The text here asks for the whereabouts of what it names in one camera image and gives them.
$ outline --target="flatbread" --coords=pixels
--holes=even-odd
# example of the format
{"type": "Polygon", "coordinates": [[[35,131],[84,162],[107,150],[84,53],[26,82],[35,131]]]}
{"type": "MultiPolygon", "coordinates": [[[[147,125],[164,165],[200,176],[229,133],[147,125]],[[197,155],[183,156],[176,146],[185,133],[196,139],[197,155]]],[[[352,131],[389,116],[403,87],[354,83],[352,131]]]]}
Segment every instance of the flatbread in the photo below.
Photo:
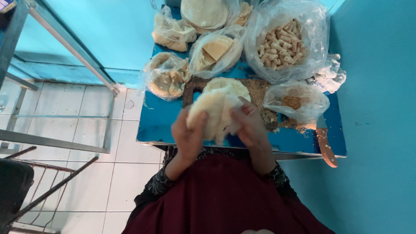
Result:
{"type": "Polygon", "coordinates": [[[228,7],[224,0],[182,0],[181,15],[195,26],[216,29],[225,24],[228,7]]]}

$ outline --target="metal shelf frame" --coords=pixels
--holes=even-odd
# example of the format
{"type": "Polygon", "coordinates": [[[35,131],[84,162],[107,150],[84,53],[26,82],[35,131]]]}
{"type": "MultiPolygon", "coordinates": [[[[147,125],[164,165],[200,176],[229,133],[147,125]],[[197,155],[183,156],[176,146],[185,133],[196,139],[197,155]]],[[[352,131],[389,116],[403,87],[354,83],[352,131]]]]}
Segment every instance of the metal shelf frame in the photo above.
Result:
{"type": "Polygon", "coordinates": [[[71,33],[71,31],[59,20],[59,18],[45,5],[42,0],[17,0],[16,7],[8,22],[8,26],[0,29],[0,89],[5,78],[21,86],[19,96],[15,102],[6,130],[0,130],[0,154],[14,154],[18,149],[9,149],[9,143],[30,144],[39,146],[58,147],[75,149],[96,153],[109,154],[109,136],[111,120],[113,115],[114,100],[117,98],[119,90],[116,83],[104,72],[95,58],[88,52],[82,43],[71,33]],[[10,62],[14,56],[17,41],[22,32],[23,25],[28,15],[31,15],[39,22],[52,36],[54,36],[66,49],[68,49],[82,64],[85,65],[94,75],[100,79],[105,86],[112,91],[107,116],[74,116],[74,115],[20,115],[20,108],[23,103],[26,91],[36,92],[37,87],[13,74],[7,72],[10,62]],[[102,147],[89,146],[73,142],[67,142],[52,138],[39,137],[29,134],[13,132],[17,118],[38,118],[38,117],[58,117],[58,118],[96,118],[107,119],[102,147]]]}

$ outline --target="ground spice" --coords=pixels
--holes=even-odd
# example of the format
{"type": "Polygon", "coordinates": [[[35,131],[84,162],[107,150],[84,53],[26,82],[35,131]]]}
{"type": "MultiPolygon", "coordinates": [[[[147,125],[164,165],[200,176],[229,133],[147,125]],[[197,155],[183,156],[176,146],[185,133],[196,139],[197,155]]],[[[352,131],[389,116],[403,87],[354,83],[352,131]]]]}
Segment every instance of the ground spice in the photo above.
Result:
{"type": "Polygon", "coordinates": [[[284,96],[282,98],[281,106],[288,106],[297,110],[302,106],[302,103],[300,101],[300,97],[284,96]]]}

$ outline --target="clear plastic bag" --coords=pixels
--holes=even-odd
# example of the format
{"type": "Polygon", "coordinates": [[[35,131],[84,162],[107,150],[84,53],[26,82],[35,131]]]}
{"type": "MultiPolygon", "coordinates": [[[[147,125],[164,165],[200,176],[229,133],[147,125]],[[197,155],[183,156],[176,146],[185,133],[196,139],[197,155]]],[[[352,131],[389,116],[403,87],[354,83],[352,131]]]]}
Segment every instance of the clear plastic bag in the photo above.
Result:
{"type": "Polygon", "coordinates": [[[269,86],[264,96],[263,106],[296,119],[299,124],[309,124],[316,123],[319,116],[328,109],[329,99],[319,89],[308,85],[305,81],[289,80],[280,85],[269,86]],[[282,105],[288,102],[287,100],[292,106],[297,105],[296,110],[282,105]]]}
{"type": "Polygon", "coordinates": [[[316,0],[265,0],[251,13],[247,25],[244,51],[248,65],[260,77],[272,84],[289,79],[304,80],[325,65],[329,44],[328,9],[316,0]],[[309,54],[300,63],[278,71],[264,67],[258,56],[258,46],[269,30],[297,19],[301,26],[300,35],[309,54]]]}
{"type": "Polygon", "coordinates": [[[240,25],[231,25],[215,32],[203,33],[189,51],[189,57],[191,57],[189,72],[203,79],[209,79],[231,68],[241,57],[245,35],[246,30],[240,25]],[[220,40],[229,38],[232,43],[224,54],[214,59],[207,55],[203,47],[219,38],[220,40]]]}
{"type": "Polygon", "coordinates": [[[182,96],[190,77],[188,58],[169,52],[153,56],[139,74],[139,80],[144,81],[150,92],[168,101],[182,96]]]}
{"type": "Polygon", "coordinates": [[[164,6],[155,14],[152,37],[155,43],[171,50],[185,52],[188,42],[196,40],[196,30],[185,20],[172,18],[171,8],[164,6]]]}
{"type": "Polygon", "coordinates": [[[244,0],[232,0],[230,2],[230,5],[232,6],[233,10],[230,11],[227,23],[225,25],[244,26],[253,10],[253,2],[255,2],[255,4],[258,4],[258,0],[251,1],[250,3],[244,0]]]}
{"type": "Polygon", "coordinates": [[[182,0],[181,16],[198,34],[230,25],[240,13],[243,0],[182,0]]]}

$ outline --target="floor tile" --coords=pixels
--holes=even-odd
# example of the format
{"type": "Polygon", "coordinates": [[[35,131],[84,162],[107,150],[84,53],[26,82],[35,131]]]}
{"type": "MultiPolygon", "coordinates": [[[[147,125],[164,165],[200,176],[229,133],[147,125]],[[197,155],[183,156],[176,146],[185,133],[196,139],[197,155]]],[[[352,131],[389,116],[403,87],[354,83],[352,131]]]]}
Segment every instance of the floor tile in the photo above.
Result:
{"type": "Polygon", "coordinates": [[[160,149],[136,142],[139,121],[123,120],[116,162],[160,162],[160,149]]]}
{"type": "MultiPolygon", "coordinates": [[[[36,109],[36,105],[39,99],[40,92],[42,90],[43,83],[34,83],[35,86],[38,87],[37,91],[31,91],[27,90],[25,94],[25,98],[23,99],[22,106],[20,108],[19,114],[21,115],[33,115],[36,109]]],[[[0,129],[6,130],[8,121],[9,121],[10,115],[0,115],[0,129]]],[[[27,133],[30,123],[32,121],[32,118],[26,118],[26,117],[20,117],[17,119],[15,127],[13,129],[14,132],[19,133],[27,133]]],[[[22,149],[22,144],[9,144],[9,149],[22,149]]]]}
{"type": "MultiPolygon", "coordinates": [[[[58,167],[66,167],[66,161],[33,161],[42,164],[48,164],[58,167]]],[[[35,175],[33,177],[33,184],[30,187],[25,200],[22,205],[22,209],[26,207],[31,201],[36,200],[38,197],[43,195],[45,192],[50,190],[53,186],[57,185],[59,182],[63,180],[64,172],[53,169],[46,169],[43,167],[33,167],[35,171],[35,175]]],[[[55,207],[58,202],[59,191],[54,192],[51,194],[45,201],[45,204],[41,202],[39,205],[34,207],[32,211],[39,211],[42,206],[43,211],[54,211],[55,207]]]]}
{"type": "Polygon", "coordinates": [[[140,93],[138,90],[128,89],[124,104],[123,120],[140,120],[143,100],[144,93],[140,93]]]}
{"type": "MultiPolygon", "coordinates": [[[[45,226],[46,227],[51,227],[52,226],[52,219],[53,217],[53,212],[37,212],[37,211],[29,211],[26,214],[24,214],[20,219],[19,222],[25,223],[25,224],[30,224],[33,222],[34,225],[38,225],[38,226],[45,226]]],[[[24,225],[24,224],[18,224],[18,225],[13,225],[14,227],[20,227],[20,228],[28,228],[29,229],[29,225],[24,225]]],[[[42,231],[43,228],[30,228],[30,229],[35,229],[38,231],[42,231]]]]}
{"type": "Polygon", "coordinates": [[[36,91],[26,90],[25,98],[23,99],[22,107],[20,108],[20,112],[19,112],[20,115],[33,115],[36,110],[36,106],[39,101],[39,96],[42,93],[42,88],[43,88],[44,83],[35,82],[33,84],[37,87],[37,90],[36,91]]]}
{"type": "Polygon", "coordinates": [[[115,163],[107,211],[132,211],[134,198],[154,174],[159,163],[115,163]]]}
{"type": "Polygon", "coordinates": [[[103,234],[121,233],[131,212],[106,212],[103,234]]]}
{"type": "Polygon", "coordinates": [[[45,83],[35,115],[78,115],[85,85],[45,83]]]}
{"type": "MultiPolygon", "coordinates": [[[[78,119],[73,118],[33,118],[28,134],[72,142],[78,119]]],[[[69,149],[38,146],[37,149],[20,156],[20,159],[68,160],[69,149]]]]}
{"type": "Polygon", "coordinates": [[[0,115],[0,129],[1,130],[6,130],[9,119],[10,119],[9,114],[0,115]]]}
{"type": "Polygon", "coordinates": [[[106,86],[87,85],[79,115],[107,116],[112,96],[106,86]]]}
{"type": "MultiPolygon", "coordinates": [[[[102,147],[106,128],[106,119],[79,119],[74,142],[91,146],[102,147]]],[[[114,162],[117,145],[119,143],[121,120],[112,120],[110,129],[110,154],[98,154],[97,162],[114,162]]],[[[80,150],[71,150],[69,161],[89,161],[97,153],[80,150]]]]}
{"type": "MultiPolygon", "coordinates": [[[[85,162],[68,162],[78,169],[85,162]]],[[[58,211],[105,211],[114,163],[95,162],[68,182],[58,211]]]]}
{"type": "Polygon", "coordinates": [[[105,212],[57,212],[52,229],[62,234],[101,234],[105,212]]]}
{"type": "Polygon", "coordinates": [[[20,94],[20,85],[11,82],[7,79],[4,80],[0,89],[0,105],[4,106],[2,114],[11,114],[17,97],[20,94]]]}
{"type": "Polygon", "coordinates": [[[120,92],[117,95],[116,101],[114,102],[113,118],[112,119],[123,119],[124,103],[126,102],[127,89],[120,92]]]}

